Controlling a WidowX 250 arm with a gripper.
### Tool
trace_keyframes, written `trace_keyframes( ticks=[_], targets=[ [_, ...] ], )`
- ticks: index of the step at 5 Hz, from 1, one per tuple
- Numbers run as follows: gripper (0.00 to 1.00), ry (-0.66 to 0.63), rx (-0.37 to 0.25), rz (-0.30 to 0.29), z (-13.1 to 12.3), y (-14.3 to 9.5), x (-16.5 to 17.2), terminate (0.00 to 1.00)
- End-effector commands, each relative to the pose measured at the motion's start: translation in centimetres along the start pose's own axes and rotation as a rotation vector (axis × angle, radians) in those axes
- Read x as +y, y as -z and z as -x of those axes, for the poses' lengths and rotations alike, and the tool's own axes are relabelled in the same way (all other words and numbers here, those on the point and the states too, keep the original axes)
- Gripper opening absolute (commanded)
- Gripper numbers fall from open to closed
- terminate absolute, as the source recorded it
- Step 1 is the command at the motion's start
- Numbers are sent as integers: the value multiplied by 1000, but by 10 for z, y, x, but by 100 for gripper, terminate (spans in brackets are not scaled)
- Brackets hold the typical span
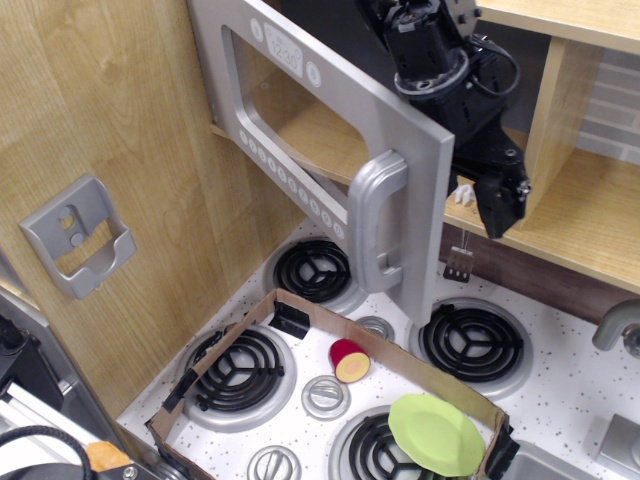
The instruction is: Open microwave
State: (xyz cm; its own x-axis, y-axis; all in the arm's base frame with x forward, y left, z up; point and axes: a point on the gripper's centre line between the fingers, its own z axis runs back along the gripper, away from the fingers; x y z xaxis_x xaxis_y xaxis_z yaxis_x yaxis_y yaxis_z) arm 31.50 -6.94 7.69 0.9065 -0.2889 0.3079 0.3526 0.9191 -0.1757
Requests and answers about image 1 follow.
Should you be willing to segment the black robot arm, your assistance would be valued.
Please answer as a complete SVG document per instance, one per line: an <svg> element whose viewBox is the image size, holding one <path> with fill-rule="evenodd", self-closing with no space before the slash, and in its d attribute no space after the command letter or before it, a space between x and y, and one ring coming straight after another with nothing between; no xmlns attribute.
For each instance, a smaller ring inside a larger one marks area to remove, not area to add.
<svg viewBox="0 0 640 480"><path fill-rule="evenodd" d="M394 87L455 137L450 186L473 183L480 219L500 239L524 218L531 191L524 153L502 115L521 69L487 36L473 1L360 1L369 27L391 56Z"/></svg>

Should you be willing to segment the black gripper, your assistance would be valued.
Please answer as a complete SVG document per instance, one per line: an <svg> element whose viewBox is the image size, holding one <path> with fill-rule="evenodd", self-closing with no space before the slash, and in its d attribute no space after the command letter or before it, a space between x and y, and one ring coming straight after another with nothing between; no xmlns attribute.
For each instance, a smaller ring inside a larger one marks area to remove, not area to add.
<svg viewBox="0 0 640 480"><path fill-rule="evenodd" d="M475 14L385 14L382 40L409 103L455 136L450 186L473 182L489 239L525 217L530 180L523 151L504 132L502 115L521 69L478 34Z"/></svg>

